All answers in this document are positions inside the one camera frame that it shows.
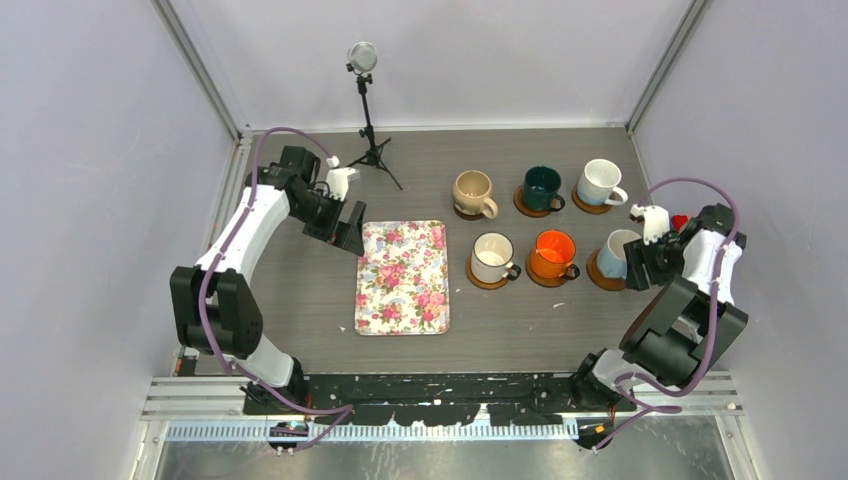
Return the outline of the white light blue mug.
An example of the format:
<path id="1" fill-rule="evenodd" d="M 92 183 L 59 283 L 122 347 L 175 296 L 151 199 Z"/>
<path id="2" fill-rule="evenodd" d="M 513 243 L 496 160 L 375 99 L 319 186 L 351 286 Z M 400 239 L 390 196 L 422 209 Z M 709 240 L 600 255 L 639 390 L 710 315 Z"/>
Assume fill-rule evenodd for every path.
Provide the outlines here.
<path id="1" fill-rule="evenodd" d="M 596 266 L 606 279 L 625 280 L 628 272 L 624 246 L 641 235 L 628 229 L 618 229 L 609 234 L 596 257 Z"/>

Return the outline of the floral serving tray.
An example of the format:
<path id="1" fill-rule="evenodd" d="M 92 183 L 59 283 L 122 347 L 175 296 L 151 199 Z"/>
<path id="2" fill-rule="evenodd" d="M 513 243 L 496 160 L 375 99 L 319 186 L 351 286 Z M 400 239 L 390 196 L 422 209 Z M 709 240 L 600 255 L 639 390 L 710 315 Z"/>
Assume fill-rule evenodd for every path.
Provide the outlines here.
<path id="1" fill-rule="evenodd" d="M 362 336 L 440 335 L 450 326 L 447 232 L 438 220 L 363 225 L 354 327 Z"/>

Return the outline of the white mug blue base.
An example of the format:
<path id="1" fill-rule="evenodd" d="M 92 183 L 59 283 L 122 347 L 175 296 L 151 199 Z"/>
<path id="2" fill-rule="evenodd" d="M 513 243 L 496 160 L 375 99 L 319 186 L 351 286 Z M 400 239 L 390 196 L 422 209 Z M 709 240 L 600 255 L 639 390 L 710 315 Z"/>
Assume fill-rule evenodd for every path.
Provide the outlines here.
<path id="1" fill-rule="evenodd" d="M 620 168 L 607 159 L 592 159 L 586 163 L 577 183 L 578 198 L 591 206 L 618 206 L 626 203 L 628 193 L 619 184 Z"/>

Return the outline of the orange mug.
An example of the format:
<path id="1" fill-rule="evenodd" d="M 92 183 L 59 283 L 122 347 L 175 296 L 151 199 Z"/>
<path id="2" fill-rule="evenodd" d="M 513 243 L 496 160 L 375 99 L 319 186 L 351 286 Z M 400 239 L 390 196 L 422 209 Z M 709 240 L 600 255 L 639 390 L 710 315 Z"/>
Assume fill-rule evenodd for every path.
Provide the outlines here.
<path id="1" fill-rule="evenodd" d="M 565 232 L 545 230 L 535 239 L 528 256 L 529 271 L 539 280 L 562 284 L 576 280 L 581 270 L 575 263 L 577 248 Z"/>

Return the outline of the beige mug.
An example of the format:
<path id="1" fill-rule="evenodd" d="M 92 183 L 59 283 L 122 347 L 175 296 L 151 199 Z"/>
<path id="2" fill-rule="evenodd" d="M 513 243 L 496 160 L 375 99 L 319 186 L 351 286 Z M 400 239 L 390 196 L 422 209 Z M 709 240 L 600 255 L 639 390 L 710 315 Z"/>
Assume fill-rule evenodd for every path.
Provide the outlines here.
<path id="1" fill-rule="evenodd" d="M 493 183 L 488 175 L 478 170 L 459 174 L 452 187 L 453 206 L 468 214 L 483 213 L 485 218 L 494 219 L 499 207 L 493 199 Z"/>

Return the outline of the dark green mug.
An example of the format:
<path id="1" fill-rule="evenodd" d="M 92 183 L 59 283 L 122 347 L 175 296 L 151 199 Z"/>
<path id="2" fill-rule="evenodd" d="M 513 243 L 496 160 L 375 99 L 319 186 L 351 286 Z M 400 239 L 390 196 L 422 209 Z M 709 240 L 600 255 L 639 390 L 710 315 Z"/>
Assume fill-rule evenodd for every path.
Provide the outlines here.
<path id="1" fill-rule="evenodd" d="M 565 206 L 565 199 L 559 193 L 561 186 L 561 176 L 555 169 L 534 166 L 525 173 L 522 203 L 533 213 L 559 212 Z"/>

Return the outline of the white mug brown rim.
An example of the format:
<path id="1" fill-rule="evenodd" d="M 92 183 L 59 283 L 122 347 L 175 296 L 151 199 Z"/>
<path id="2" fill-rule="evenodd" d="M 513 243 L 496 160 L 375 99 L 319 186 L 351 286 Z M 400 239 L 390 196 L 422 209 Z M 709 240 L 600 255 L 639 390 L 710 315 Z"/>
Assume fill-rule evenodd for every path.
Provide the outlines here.
<path id="1" fill-rule="evenodd" d="M 515 249 L 504 234 L 486 232 L 472 246 L 471 274 L 480 283 L 495 285 L 517 280 L 522 269 L 514 262 Z"/>

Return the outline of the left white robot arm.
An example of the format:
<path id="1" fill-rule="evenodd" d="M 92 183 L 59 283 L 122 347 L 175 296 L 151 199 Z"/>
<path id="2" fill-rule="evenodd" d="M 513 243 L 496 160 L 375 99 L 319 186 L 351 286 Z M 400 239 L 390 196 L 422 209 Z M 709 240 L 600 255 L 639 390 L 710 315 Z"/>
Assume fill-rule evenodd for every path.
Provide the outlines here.
<path id="1" fill-rule="evenodd" d="M 326 163 L 327 175 L 319 179 L 319 157 L 286 146 L 278 161 L 254 166 L 219 238 L 194 265 L 176 267 L 169 279 L 179 343 L 214 356 L 225 372 L 254 381 L 250 394 L 284 414 L 306 409 L 307 382 L 301 363 L 265 335 L 250 281 L 271 236 L 287 219 L 301 222 L 309 237 L 363 255 L 365 203 L 355 203 L 349 220 L 340 218 L 359 171 L 334 156 Z"/>

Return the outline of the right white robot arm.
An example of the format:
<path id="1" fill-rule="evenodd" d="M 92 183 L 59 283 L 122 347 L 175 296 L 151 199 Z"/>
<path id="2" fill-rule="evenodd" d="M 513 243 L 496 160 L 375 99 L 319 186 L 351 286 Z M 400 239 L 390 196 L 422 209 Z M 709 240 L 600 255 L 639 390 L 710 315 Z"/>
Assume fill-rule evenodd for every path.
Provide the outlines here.
<path id="1" fill-rule="evenodd" d="M 681 228 L 656 205 L 633 206 L 642 233 L 613 232 L 596 254 L 605 280 L 628 289 L 659 287 L 618 348 L 589 354 L 571 378 L 571 397 L 584 410 L 612 408 L 635 385 L 650 383 L 678 394 L 698 382 L 742 333 L 748 315 L 736 307 L 730 281 L 746 236 L 735 230 L 730 207 L 701 209 Z"/>

